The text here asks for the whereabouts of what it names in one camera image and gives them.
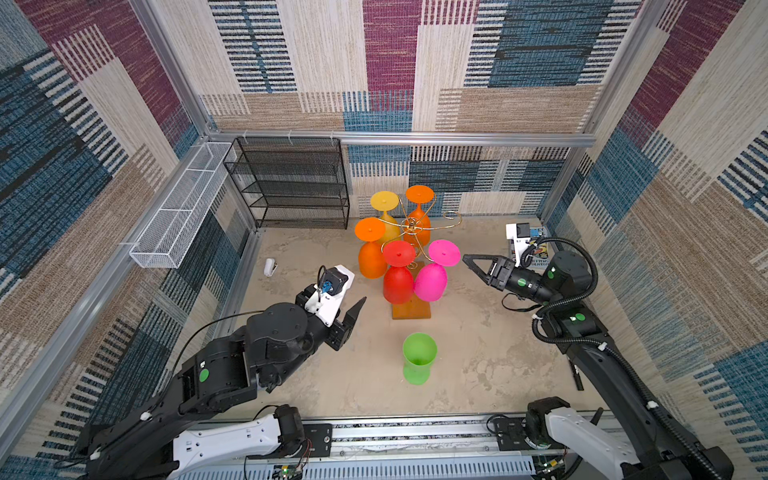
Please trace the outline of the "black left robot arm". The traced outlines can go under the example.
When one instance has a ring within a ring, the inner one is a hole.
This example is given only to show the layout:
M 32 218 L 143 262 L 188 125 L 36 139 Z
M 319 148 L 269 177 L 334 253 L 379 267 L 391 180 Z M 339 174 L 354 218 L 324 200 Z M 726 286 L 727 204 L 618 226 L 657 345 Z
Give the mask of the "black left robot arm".
M 281 386 L 322 345 L 340 350 L 365 304 L 325 324 L 306 310 L 308 297 L 250 316 L 227 337 L 193 354 L 166 389 L 113 425 L 89 426 L 76 444 L 87 479 L 177 479 L 207 464 L 238 456 L 278 457 L 306 442 L 295 407 L 241 426 L 199 430 L 197 424 Z

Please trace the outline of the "pink plastic wine glass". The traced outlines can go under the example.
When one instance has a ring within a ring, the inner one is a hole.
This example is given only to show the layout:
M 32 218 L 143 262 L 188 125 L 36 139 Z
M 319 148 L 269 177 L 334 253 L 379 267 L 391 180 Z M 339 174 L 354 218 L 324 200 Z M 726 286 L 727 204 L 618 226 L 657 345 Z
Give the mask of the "pink plastic wine glass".
M 435 302 L 442 298 L 448 284 L 446 268 L 455 266 L 461 260 L 461 252 L 456 244 L 449 240 L 436 240 L 428 247 L 430 263 L 418 273 L 415 295 L 425 302 Z

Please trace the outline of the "red plastic wine glass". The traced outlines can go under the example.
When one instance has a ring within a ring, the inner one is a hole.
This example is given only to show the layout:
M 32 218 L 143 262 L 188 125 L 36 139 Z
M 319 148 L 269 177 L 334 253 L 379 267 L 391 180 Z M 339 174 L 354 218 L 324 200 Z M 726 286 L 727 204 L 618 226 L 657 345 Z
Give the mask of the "red plastic wine glass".
M 404 304 L 411 299 L 414 277 L 408 266 L 415 255 L 413 246 L 406 241 L 396 240 L 384 246 L 383 256 L 389 268 L 384 275 L 383 295 L 390 304 Z

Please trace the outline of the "green plastic wine glass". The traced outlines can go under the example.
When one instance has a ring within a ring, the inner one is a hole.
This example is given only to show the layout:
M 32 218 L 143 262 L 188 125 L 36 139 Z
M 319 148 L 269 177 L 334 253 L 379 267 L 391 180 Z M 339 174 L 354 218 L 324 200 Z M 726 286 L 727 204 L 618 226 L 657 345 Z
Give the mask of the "green plastic wine glass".
M 436 341 L 428 334 L 417 332 L 403 343 L 403 375 L 412 385 L 423 385 L 431 375 L 431 367 L 438 356 Z

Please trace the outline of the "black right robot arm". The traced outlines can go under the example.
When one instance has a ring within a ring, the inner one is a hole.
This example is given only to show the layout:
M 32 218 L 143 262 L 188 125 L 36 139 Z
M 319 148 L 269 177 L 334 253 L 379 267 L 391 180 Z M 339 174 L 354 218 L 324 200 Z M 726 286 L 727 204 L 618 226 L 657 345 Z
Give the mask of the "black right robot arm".
M 550 397 L 528 407 L 529 442 L 559 443 L 609 479 L 732 478 L 734 465 L 727 454 L 719 447 L 705 447 L 673 417 L 587 307 L 585 301 L 599 281 L 589 252 L 562 239 L 565 250 L 555 254 L 544 273 L 529 269 L 529 257 L 547 241 L 536 239 L 519 261 L 487 254 L 466 254 L 462 261 L 485 284 L 533 301 L 533 335 L 556 346 L 586 375 L 629 441 L 616 441 L 562 399 Z

